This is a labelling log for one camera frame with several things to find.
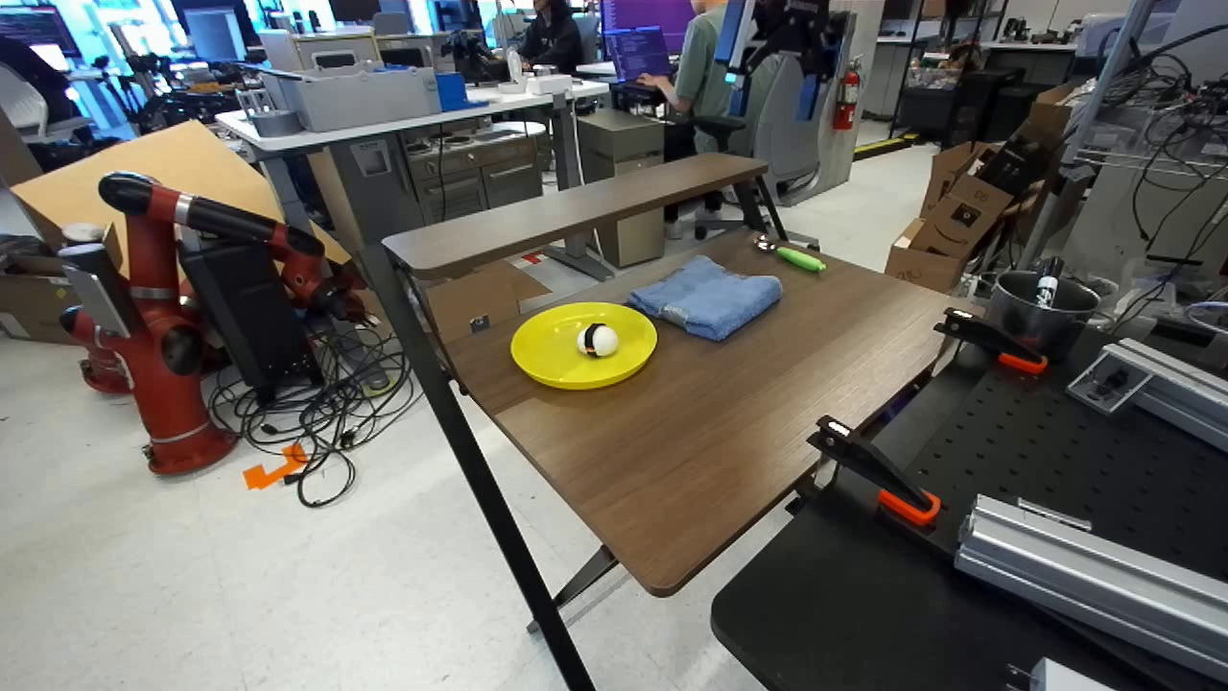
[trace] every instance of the blue towel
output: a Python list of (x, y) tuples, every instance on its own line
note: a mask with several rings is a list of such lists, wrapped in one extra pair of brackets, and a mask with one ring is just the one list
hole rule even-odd
[(680, 273), (671, 273), (667, 281), (655, 281), (655, 283), (631, 294), (631, 309), (659, 318), (667, 305), (676, 305), (680, 296), (686, 296), (699, 283), (718, 281), (718, 278), (724, 278), (724, 268), (718, 260), (696, 256)]
[(663, 318), (708, 341), (724, 341), (773, 305), (778, 305), (778, 278), (718, 278), (663, 309)]
[(667, 281), (639, 288), (631, 305), (653, 318), (680, 322), (696, 337), (724, 341), (778, 305), (778, 296), (778, 278), (742, 278), (711, 256), (696, 256)]

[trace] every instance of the person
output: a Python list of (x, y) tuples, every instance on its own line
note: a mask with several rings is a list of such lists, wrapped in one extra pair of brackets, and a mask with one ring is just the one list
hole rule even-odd
[[(686, 154), (714, 154), (720, 137), (708, 127), (708, 121), (729, 121), (733, 86), (724, 66), (718, 63), (718, 40), (724, 22), (724, 0), (692, 0), (696, 21), (686, 22), (685, 54), (676, 76), (645, 73), (642, 90), (655, 90), (671, 109), (671, 127), (663, 136), (663, 163)], [(750, 227), (769, 227), (760, 221), (756, 194), (737, 183), (737, 201)], [(701, 198), (701, 217), (714, 217), (724, 203), (720, 194)]]
[(76, 121), (76, 109), (69, 100), (69, 76), (50, 68), (28, 41), (0, 34), (0, 66), (9, 66), (16, 76), (30, 81), (30, 90), (48, 100), (48, 123)]
[(530, 66), (550, 66), (558, 73), (575, 73), (584, 63), (581, 29), (568, 0), (534, 0), (538, 21), (517, 49)]

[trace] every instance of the white floor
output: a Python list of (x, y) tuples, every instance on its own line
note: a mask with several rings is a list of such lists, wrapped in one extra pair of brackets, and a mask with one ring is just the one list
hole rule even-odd
[[(787, 227), (883, 268), (928, 154), (861, 163)], [(133, 404), (87, 391), (76, 361), (0, 337), (0, 686), (563, 686), (428, 404), (356, 452), (337, 506), (303, 511), (243, 489), (252, 451), (155, 482)], [(479, 413), (470, 423), (545, 579), (563, 585), (595, 537)], [(581, 598), (568, 619), (595, 685), (760, 686), (714, 643), (711, 598), (782, 521), (769, 516), (676, 598), (625, 574)]]

